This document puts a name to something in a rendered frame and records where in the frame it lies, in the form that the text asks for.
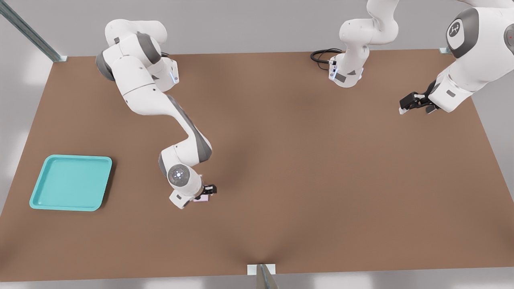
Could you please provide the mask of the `pale blue-green tray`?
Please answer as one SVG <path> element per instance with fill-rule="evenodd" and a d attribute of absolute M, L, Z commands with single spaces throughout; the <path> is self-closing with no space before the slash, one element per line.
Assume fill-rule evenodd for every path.
<path fill-rule="evenodd" d="M 29 205 L 33 209 L 94 212 L 101 207 L 110 178 L 107 156 L 46 157 Z"/>

